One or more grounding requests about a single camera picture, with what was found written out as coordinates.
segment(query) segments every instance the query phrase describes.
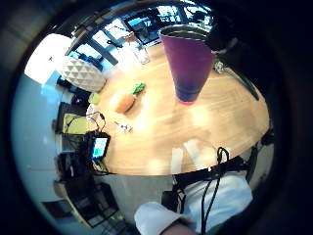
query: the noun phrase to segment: wall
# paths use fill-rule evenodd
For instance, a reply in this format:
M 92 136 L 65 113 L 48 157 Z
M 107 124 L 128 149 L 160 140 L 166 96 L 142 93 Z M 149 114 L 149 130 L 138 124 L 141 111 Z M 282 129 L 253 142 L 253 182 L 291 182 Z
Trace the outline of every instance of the wall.
M 54 158 L 61 151 L 60 136 L 52 130 L 61 101 L 68 102 L 70 93 L 56 85 L 55 72 L 45 85 L 23 75 L 12 109 L 12 143 L 14 158 L 22 183 L 35 206 L 63 234 L 101 234 L 102 227 L 83 227 L 77 221 L 57 222 L 41 202 L 58 201 L 52 183 L 58 178 Z

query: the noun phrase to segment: purple cup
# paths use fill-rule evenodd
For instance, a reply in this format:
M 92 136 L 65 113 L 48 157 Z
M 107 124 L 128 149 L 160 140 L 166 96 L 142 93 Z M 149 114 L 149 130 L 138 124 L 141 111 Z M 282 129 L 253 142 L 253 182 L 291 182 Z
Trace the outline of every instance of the purple cup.
M 204 44 L 207 34 L 207 30 L 188 24 L 166 26 L 158 32 L 176 97 L 185 105 L 197 100 L 213 65 L 214 55 Z

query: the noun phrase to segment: round table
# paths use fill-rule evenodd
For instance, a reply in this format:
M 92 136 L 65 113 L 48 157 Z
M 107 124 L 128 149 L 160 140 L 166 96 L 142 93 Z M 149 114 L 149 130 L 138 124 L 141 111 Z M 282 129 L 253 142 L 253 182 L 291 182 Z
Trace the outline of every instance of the round table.
M 211 71 L 192 106 L 175 99 L 174 84 L 161 44 L 148 49 L 145 65 L 131 60 L 106 72 L 108 81 L 98 105 L 105 115 L 104 131 L 112 138 L 103 163 L 109 172 L 126 175 L 167 175 L 199 170 L 217 164 L 216 149 L 230 157 L 254 145 L 269 127 L 263 96 L 256 101 L 230 70 Z M 137 82 L 146 87 L 125 114 L 116 113 L 112 96 Z M 129 124 L 121 132 L 117 123 Z

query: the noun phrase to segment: sleeve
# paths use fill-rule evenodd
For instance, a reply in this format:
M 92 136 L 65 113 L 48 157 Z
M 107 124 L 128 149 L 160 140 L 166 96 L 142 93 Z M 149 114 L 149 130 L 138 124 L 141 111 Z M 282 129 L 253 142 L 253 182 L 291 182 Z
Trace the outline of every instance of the sleeve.
M 193 223 L 185 215 L 170 211 L 156 202 L 145 203 L 135 212 L 136 227 L 142 235 L 159 235 L 177 219 Z

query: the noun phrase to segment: yellow note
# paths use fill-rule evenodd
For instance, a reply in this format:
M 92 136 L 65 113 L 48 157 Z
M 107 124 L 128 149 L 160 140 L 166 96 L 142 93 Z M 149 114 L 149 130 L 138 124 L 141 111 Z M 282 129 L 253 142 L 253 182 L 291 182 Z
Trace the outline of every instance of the yellow note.
M 88 131 L 86 117 L 73 114 L 65 114 L 63 120 L 63 133 L 65 134 L 85 134 Z

